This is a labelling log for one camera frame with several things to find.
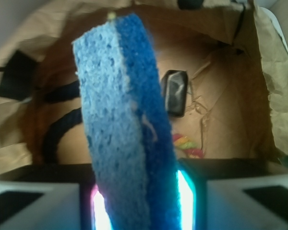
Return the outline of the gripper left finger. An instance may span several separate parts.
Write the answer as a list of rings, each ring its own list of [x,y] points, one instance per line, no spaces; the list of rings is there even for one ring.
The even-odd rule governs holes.
[[[27,165],[0,174],[0,230],[110,230],[90,164]]]

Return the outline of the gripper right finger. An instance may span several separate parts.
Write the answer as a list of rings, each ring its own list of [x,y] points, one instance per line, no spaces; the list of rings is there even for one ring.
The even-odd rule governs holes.
[[[257,159],[180,159],[184,230],[288,230],[288,168]]]

